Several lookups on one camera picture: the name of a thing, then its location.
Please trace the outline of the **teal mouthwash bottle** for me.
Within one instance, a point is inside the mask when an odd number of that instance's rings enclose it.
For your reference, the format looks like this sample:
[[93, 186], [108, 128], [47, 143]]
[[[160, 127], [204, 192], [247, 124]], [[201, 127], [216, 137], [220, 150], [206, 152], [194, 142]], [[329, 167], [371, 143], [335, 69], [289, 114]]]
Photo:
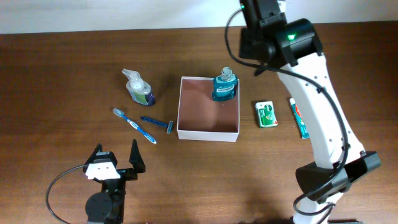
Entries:
[[238, 79], [229, 67], [224, 67], [221, 74], [213, 79], [213, 101], [227, 101], [234, 98]]

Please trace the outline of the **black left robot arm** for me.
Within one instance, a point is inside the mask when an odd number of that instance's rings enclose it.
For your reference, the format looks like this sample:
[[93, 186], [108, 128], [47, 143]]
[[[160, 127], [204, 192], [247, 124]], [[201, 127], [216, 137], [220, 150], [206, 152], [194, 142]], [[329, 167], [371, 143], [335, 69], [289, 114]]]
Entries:
[[135, 139], [129, 156], [132, 167], [118, 169], [117, 163], [113, 152], [103, 151], [102, 145], [97, 144], [83, 166], [87, 179], [101, 184], [101, 191], [86, 201], [88, 223], [122, 223], [124, 220], [126, 182], [137, 180], [138, 175], [146, 171]]

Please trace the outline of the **toothpaste tube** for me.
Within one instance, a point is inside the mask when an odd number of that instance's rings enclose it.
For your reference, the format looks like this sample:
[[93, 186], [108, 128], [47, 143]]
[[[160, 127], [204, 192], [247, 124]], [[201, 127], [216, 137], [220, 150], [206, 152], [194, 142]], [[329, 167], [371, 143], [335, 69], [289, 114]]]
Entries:
[[300, 132], [301, 138], [302, 139], [309, 139], [310, 136], [309, 136], [307, 127], [306, 127], [305, 123], [303, 122], [302, 116], [300, 114], [300, 111], [299, 111], [299, 109], [297, 107], [297, 104], [296, 104], [295, 100], [293, 98], [290, 98], [289, 99], [289, 103], [290, 103], [290, 107], [292, 109], [292, 112], [294, 114], [294, 117], [295, 117], [295, 120], [296, 120], [296, 123], [297, 123], [298, 130]]

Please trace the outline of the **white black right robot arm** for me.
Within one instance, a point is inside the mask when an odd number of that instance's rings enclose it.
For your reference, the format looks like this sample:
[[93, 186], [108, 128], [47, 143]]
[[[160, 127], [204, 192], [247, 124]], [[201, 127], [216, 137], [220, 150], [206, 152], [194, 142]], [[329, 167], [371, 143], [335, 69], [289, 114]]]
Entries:
[[307, 19], [289, 22], [282, 1], [241, 0], [246, 27], [239, 56], [257, 73], [275, 71], [307, 127], [313, 162], [295, 176], [302, 190], [292, 223], [326, 223], [337, 201], [381, 165], [366, 151], [344, 115], [328, 75], [320, 38]]

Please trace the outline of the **green white soap bar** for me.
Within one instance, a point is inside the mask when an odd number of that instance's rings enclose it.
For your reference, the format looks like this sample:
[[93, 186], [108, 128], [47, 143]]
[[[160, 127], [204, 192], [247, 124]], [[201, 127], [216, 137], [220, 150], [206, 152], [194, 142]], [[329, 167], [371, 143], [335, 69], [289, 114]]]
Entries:
[[257, 102], [255, 109], [258, 118], [258, 124], [260, 128], [271, 128], [278, 125], [274, 105], [271, 101]]

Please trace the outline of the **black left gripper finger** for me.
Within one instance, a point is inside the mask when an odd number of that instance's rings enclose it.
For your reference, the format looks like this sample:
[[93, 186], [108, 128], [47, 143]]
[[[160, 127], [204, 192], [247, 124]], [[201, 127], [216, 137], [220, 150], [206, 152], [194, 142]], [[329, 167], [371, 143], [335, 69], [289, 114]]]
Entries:
[[144, 173], [146, 171], [146, 165], [144, 164], [142, 156], [139, 152], [136, 139], [133, 139], [132, 141], [129, 162], [132, 164], [132, 167], [136, 173]]
[[93, 163], [93, 161], [96, 158], [97, 153], [102, 152], [102, 145], [100, 143], [98, 143], [94, 149], [94, 151], [92, 152], [92, 154], [89, 156], [89, 158], [87, 159], [87, 161], [85, 162], [85, 164], [91, 164]]

